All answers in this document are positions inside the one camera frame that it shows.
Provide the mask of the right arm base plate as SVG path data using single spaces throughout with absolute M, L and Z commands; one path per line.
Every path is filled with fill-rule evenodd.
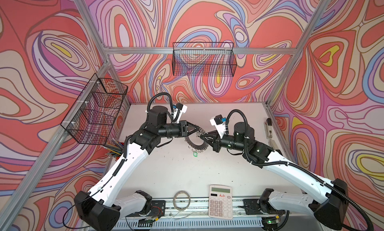
M 271 207 L 262 206 L 259 204 L 259 199 L 243 199 L 242 208 L 246 215 L 284 215 L 286 211 L 275 210 Z

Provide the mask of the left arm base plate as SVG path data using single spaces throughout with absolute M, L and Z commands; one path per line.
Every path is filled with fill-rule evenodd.
M 150 207 L 144 213 L 133 213 L 129 217 L 163 217 L 165 214 L 166 201 L 154 200 L 151 202 Z

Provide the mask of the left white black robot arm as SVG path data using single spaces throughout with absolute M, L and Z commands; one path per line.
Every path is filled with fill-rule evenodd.
M 146 120 L 140 128 L 125 139 L 123 154 L 113 167 L 89 191 L 80 191 L 74 198 L 79 218 L 96 231 L 110 231 L 122 217 L 151 212 L 152 197 L 141 190 L 119 199 L 118 194 L 134 170 L 155 148 L 162 147 L 161 139 L 184 138 L 199 127 L 185 120 L 182 114 L 188 107 L 170 103 L 170 107 L 152 107 L 153 101 L 171 95 L 162 92 L 153 96 L 146 110 Z

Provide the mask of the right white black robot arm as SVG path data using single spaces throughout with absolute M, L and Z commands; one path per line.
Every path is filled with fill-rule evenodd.
M 318 176 L 286 159 L 272 147 L 255 139 L 255 131 L 245 114 L 232 110 L 226 118 L 221 115 L 210 120 L 214 131 L 201 134 L 200 138 L 219 152 L 222 148 L 235 150 L 251 165 L 270 171 L 303 191 L 301 195 L 265 189 L 259 199 L 263 212 L 269 210 L 293 211 L 314 217 L 323 226 L 340 231 L 353 228 L 344 223 L 349 206 L 354 207 L 365 220 L 367 231 L 374 230 L 368 214 L 348 197 L 346 182 L 333 181 Z

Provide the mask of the metal disc with keyrings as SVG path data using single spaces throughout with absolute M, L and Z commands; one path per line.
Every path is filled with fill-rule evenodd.
M 199 129 L 192 135 L 185 137 L 189 149 L 192 149 L 193 152 L 202 153 L 208 148 L 208 144 L 203 141 L 200 136 L 206 132 L 203 129 Z

